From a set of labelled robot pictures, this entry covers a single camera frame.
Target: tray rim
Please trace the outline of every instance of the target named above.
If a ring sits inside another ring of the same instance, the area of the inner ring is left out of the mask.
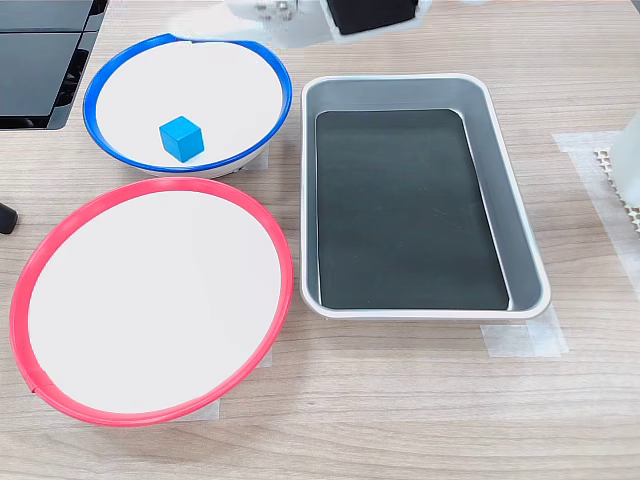
[[[520,224],[524,232],[529,251],[535,266],[535,270],[540,282],[541,294],[538,301],[526,310],[443,310],[443,309],[333,309],[320,304],[311,295],[308,276],[308,216],[307,216],[307,155],[308,143],[306,132],[310,127],[307,122],[307,99],[309,92],[317,85],[330,82],[349,81],[394,81],[394,80],[442,80],[457,79],[474,84],[482,91],[485,104],[487,106],[493,128],[496,132],[496,140],[500,149],[502,162],[505,167],[509,183],[513,191],[513,199]],[[316,78],[305,85],[301,93],[301,126],[302,126],[302,148],[301,148],[301,174],[300,174],[300,294],[303,301],[315,313],[331,319],[356,319],[356,320],[528,320],[541,315],[551,303],[551,287],[544,269],[542,257],[538,249],[533,230],[528,221],[526,210],[520,190],[516,181],[511,161],[507,153],[506,145],[502,137],[498,118],[489,94],[487,86],[478,78],[464,73],[446,74],[418,74],[418,75],[347,75],[347,76],[324,76]]]

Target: blue cube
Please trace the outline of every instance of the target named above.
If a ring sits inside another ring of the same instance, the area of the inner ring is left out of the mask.
[[[204,151],[202,131],[185,117],[178,117],[160,127],[164,149],[182,163]]]

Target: black tray bottom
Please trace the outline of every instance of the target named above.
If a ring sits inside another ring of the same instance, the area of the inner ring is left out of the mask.
[[[316,145],[322,305],[507,309],[455,112],[325,112]]]

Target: metal tray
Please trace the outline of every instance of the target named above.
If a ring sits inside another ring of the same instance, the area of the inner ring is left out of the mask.
[[[319,78],[302,93],[302,136],[301,293],[312,310],[516,320],[547,308],[549,282],[482,82]]]

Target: table surface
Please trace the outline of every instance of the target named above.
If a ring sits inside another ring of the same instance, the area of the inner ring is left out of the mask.
[[[273,366],[225,396],[219,420],[108,429],[29,393],[8,327],[21,269],[74,209],[146,178],[92,142],[84,90],[188,5],[114,0],[68,125],[0,132],[0,200],[21,214],[0,238],[0,478],[640,478],[640,305],[552,138],[620,130],[640,106],[640,16],[628,1],[440,1],[418,30],[278,51],[296,99],[323,75],[466,72],[488,85],[568,354],[489,358],[468,323],[325,321],[296,292]],[[296,101],[269,169],[223,178],[273,212],[296,270],[299,164]]]

